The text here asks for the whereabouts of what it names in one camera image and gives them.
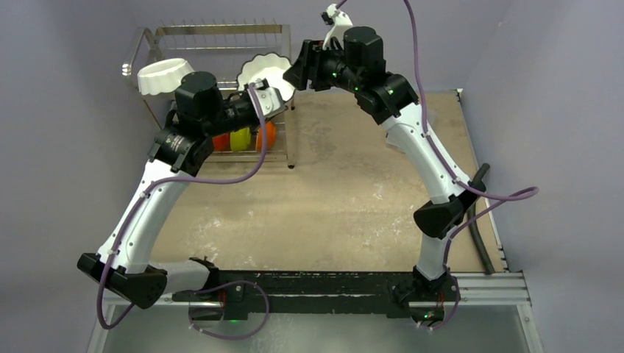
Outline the white fluted bowl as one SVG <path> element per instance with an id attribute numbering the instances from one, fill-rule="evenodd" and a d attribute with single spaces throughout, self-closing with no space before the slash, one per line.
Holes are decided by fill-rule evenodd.
<path id="1" fill-rule="evenodd" d="M 183 58 L 152 63 L 138 72 L 138 91 L 142 96 L 172 93 L 181 85 L 182 78 L 192 72 L 191 64 Z"/>
<path id="2" fill-rule="evenodd" d="M 236 77 L 237 88 L 243 90 L 244 86 L 250 82 L 266 80 L 270 87 L 280 91 L 284 101 L 291 101 L 294 97 L 295 88 L 283 78 L 283 74 L 290 67 L 290 59 L 274 52 L 255 55 L 241 66 Z"/>

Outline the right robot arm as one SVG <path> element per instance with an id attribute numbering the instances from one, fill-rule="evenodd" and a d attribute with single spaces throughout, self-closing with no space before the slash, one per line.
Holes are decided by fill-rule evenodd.
<path id="1" fill-rule="evenodd" d="M 452 161 L 428 122 L 424 104 L 408 80 L 386 69 L 383 39 L 368 26 L 346 30 L 342 40 L 304 40 L 294 64 L 284 73 L 297 90 L 341 88 L 386 130 L 418 171 L 430 197 L 414 212 L 422 232 L 419 259 L 414 266 L 413 289 L 431 299 L 449 277 L 447 246 L 453 231 L 484 191 Z"/>

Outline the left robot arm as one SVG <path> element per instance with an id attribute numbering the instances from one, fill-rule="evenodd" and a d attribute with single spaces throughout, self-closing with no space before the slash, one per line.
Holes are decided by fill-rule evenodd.
<path id="1" fill-rule="evenodd" d="M 146 309 L 162 295 L 191 291 L 202 301 L 219 293 L 214 266 L 191 257 L 154 264 L 152 250 L 179 197 L 192 183 L 232 185 L 254 176 L 258 165 L 235 179 L 200 179 L 197 174 L 213 152 L 213 135 L 242 127 L 266 127 L 266 82 L 245 84 L 238 98 L 223 97 L 214 75 L 197 71 L 179 79 L 166 124 L 155 136 L 143 174 L 130 203 L 96 252 L 84 253 L 77 268 L 97 282 L 96 308 L 103 311 L 111 292 L 130 307 Z"/>

